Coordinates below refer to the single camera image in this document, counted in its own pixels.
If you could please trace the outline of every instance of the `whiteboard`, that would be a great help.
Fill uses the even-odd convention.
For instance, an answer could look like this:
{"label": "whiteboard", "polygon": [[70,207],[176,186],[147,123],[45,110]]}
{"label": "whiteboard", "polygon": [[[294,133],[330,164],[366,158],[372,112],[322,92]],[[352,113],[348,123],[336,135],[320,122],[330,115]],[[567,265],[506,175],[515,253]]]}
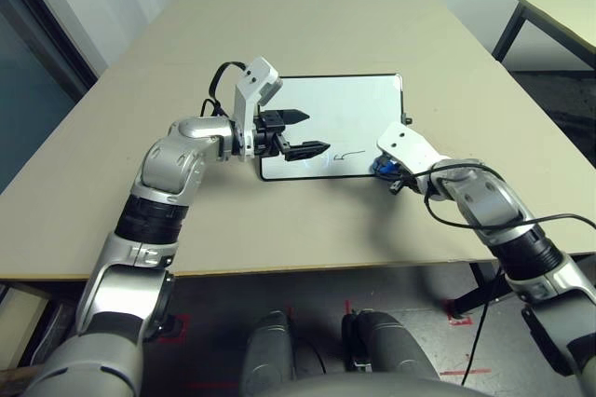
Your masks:
{"label": "whiteboard", "polygon": [[401,121],[399,75],[336,75],[284,77],[279,92],[262,110],[296,108],[310,118],[283,132],[292,145],[321,141],[324,153],[288,162],[282,155],[261,158],[266,181],[372,175],[381,155],[376,140],[386,127]]}

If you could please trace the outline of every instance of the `black cable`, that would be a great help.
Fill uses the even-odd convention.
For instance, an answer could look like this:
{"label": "black cable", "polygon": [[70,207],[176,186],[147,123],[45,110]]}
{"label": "black cable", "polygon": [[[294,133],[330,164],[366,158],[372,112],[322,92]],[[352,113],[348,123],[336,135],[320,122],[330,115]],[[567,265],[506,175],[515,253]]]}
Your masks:
{"label": "black cable", "polygon": [[431,194],[432,194],[432,186],[429,185],[429,187],[427,188],[427,192],[425,193],[425,199],[424,199],[425,206],[427,207],[427,211],[432,218],[434,218],[438,222],[443,223],[444,225],[447,225],[447,226],[461,227],[464,229],[498,230],[498,229],[508,229],[511,227],[518,227],[518,226],[534,225],[536,223],[550,222],[553,220],[562,220],[564,218],[571,218],[571,219],[579,220],[580,222],[583,222],[586,225],[589,225],[592,228],[596,229],[596,224],[594,222],[592,222],[590,219],[583,217],[581,215],[577,215],[575,213],[569,213],[569,212],[568,213],[556,213],[556,214],[547,215],[544,217],[532,218],[530,220],[523,220],[521,222],[504,223],[502,225],[465,225],[463,223],[450,222],[449,220],[440,218],[432,210],[432,208],[430,207],[430,200],[429,200]]}
{"label": "black cable", "polygon": [[[323,357],[321,357],[320,353],[318,353],[317,347],[313,343],[311,343],[308,339],[304,338],[303,336],[297,335],[296,324],[294,323],[294,320],[289,315],[288,315],[288,326],[290,328],[291,337],[292,337],[294,343],[296,343],[298,341],[302,341],[309,348],[311,348],[312,351],[317,356],[318,364],[320,364],[321,371],[323,371],[323,374],[327,374],[327,367],[325,367],[325,362],[323,362]],[[295,367],[295,365],[296,365],[296,349],[294,349],[294,348],[292,348],[292,355],[293,355],[294,367]]]}
{"label": "black cable", "polygon": [[434,173],[435,171],[450,171],[451,169],[459,169],[462,167],[473,167],[475,169],[480,169],[482,171],[488,171],[489,173],[492,173],[494,176],[496,176],[502,182],[505,182],[505,180],[499,174],[498,171],[495,171],[495,170],[491,169],[490,167],[485,166],[484,164],[479,164],[477,162],[460,162],[459,164],[450,164],[448,166],[434,167],[432,169],[428,169],[427,171],[420,171],[418,173],[406,173],[405,175],[401,175],[400,179],[403,181],[407,181],[412,178],[417,178],[418,176],[424,176],[424,175],[428,175],[430,173]]}
{"label": "black cable", "polygon": [[[433,169],[428,169],[427,171],[420,171],[418,173],[407,173],[405,175],[400,175],[399,178],[397,178],[394,181],[408,181],[411,180],[413,178],[417,178],[419,176],[424,176],[424,175],[429,175],[431,173],[434,173],[436,171],[448,171],[451,169],[460,169],[463,167],[471,167],[474,169],[481,169],[483,171],[488,171],[489,173],[492,173],[496,178],[498,178],[499,180],[505,182],[505,180],[503,179],[503,177],[494,169],[491,169],[488,166],[485,166],[483,164],[478,164],[478,163],[470,163],[470,162],[463,162],[463,163],[459,163],[459,164],[451,164],[449,166],[441,166],[441,167],[436,167]],[[596,224],[594,222],[592,222],[589,218],[583,217],[581,215],[577,215],[575,213],[557,213],[554,215],[547,215],[544,217],[538,217],[538,218],[533,218],[530,220],[523,220],[520,222],[510,222],[510,223],[504,223],[502,225],[465,225],[462,223],[456,223],[456,222],[450,222],[449,220],[444,220],[442,218],[440,218],[438,215],[436,215],[434,213],[434,211],[431,209],[430,207],[430,196],[432,195],[433,191],[435,191],[434,186],[432,185],[432,183],[430,183],[430,181],[428,182],[428,187],[427,187],[427,192],[425,193],[425,198],[424,198],[424,202],[425,202],[425,206],[427,207],[427,211],[430,214],[430,216],[432,218],[434,218],[435,220],[437,220],[440,223],[443,223],[444,225],[447,226],[453,226],[453,227],[461,227],[464,229],[477,229],[477,230],[497,230],[497,229],[508,229],[508,228],[512,228],[512,227],[518,227],[518,226],[527,226],[527,225],[534,225],[536,223],[542,223],[542,222],[550,222],[553,220],[562,220],[564,218],[571,218],[571,219],[575,219],[575,220],[579,220],[580,222],[585,223],[586,225],[591,226],[592,228],[596,229]]]}
{"label": "black cable", "polygon": [[229,66],[236,66],[237,68],[240,68],[242,71],[246,69],[246,64],[244,64],[243,62],[225,62],[219,68],[217,68],[217,71],[215,71],[213,79],[209,84],[209,98],[205,99],[201,106],[201,116],[205,115],[205,107],[207,106],[207,103],[210,103],[213,107],[213,111],[211,112],[212,116],[227,117],[227,113],[222,108],[222,104],[215,97],[215,92],[217,90],[217,86],[220,83],[220,80],[222,79],[222,75]]}
{"label": "black cable", "polygon": [[469,375],[469,371],[472,368],[472,362],[474,361],[474,354],[476,353],[476,347],[478,346],[478,341],[481,339],[481,331],[482,326],[484,325],[484,320],[486,319],[486,313],[488,313],[488,306],[491,304],[493,300],[494,292],[496,292],[496,286],[498,284],[498,280],[501,276],[501,267],[496,271],[493,279],[493,286],[491,287],[491,292],[486,297],[486,302],[484,303],[484,308],[482,309],[481,320],[478,323],[478,330],[476,331],[476,336],[474,336],[474,343],[472,344],[472,351],[469,353],[469,360],[467,361],[467,368],[466,372],[464,373],[464,377],[462,378],[462,386],[466,384],[467,376]]}
{"label": "black cable", "polygon": [[309,348],[311,348],[313,352],[315,352],[315,355],[317,355],[318,363],[320,364],[321,371],[323,371],[323,374],[327,374],[327,368],[325,367],[325,362],[323,362],[323,357],[320,356],[320,353],[318,353],[318,350],[315,347],[315,345],[313,343],[311,343],[310,341],[308,341],[304,337],[298,337],[298,338],[296,338],[296,341],[302,341]]}

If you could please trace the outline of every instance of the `silver robot arm segment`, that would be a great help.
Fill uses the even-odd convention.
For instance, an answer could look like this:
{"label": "silver robot arm segment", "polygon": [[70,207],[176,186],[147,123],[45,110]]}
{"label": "silver robot arm segment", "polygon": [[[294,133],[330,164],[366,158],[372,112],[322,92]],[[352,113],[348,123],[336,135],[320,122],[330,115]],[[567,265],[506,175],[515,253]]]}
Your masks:
{"label": "silver robot arm segment", "polygon": [[[455,201],[481,242],[499,260],[511,289],[527,303],[522,312],[536,343],[553,368],[575,374],[588,396],[596,395],[596,291],[576,262],[549,240],[515,192],[477,159],[440,155],[420,134],[391,124],[379,148],[409,174],[412,190],[431,199]],[[471,164],[472,167],[453,167]]]}
{"label": "silver robot arm segment", "polygon": [[48,359],[25,396],[138,396],[142,342],[162,333],[173,275],[167,267],[207,166],[237,155],[313,157],[329,145],[289,145],[286,125],[308,118],[297,110],[254,116],[281,87],[263,58],[243,71],[233,118],[188,117],[145,155],[116,228],[103,244],[76,311],[76,335]]}

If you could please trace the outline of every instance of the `table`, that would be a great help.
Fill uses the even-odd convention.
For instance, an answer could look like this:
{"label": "table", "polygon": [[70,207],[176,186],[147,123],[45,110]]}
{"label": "table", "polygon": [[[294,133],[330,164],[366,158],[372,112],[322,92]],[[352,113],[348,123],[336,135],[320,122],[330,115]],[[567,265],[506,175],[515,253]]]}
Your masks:
{"label": "table", "polygon": [[[594,219],[590,164],[440,0],[177,0],[111,66],[0,197],[0,278],[84,279],[151,144],[196,114],[221,62],[265,56],[282,75],[403,76],[413,128],[479,157],[536,215]],[[219,89],[230,111],[235,75]],[[452,203],[436,203],[458,219]],[[545,225],[569,253],[589,227]],[[266,183],[253,163],[211,166],[172,266],[178,275],[483,261],[467,230],[373,178]]]}
{"label": "table", "polygon": [[596,69],[596,0],[518,0],[493,56],[503,61],[526,21]]}

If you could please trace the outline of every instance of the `floor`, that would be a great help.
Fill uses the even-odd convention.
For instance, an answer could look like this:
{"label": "floor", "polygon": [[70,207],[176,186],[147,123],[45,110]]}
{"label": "floor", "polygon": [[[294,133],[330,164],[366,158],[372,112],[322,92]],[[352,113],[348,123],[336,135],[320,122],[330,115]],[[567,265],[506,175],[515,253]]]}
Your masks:
{"label": "floor", "polygon": [[[596,165],[593,75],[514,77]],[[411,331],[442,380],[459,383],[480,312],[453,321],[442,303],[474,286],[465,264],[179,279],[170,311],[182,315],[186,329],[146,346],[142,396],[236,396],[251,327],[274,308],[291,311],[300,336],[337,373],[346,309],[386,311]],[[498,397],[579,396],[575,379],[552,372],[538,351],[521,308],[514,297],[491,306],[467,386]],[[296,367],[298,377],[321,374],[307,345],[298,345]]]}
{"label": "floor", "polygon": [[596,167],[594,72],[512,75]]}

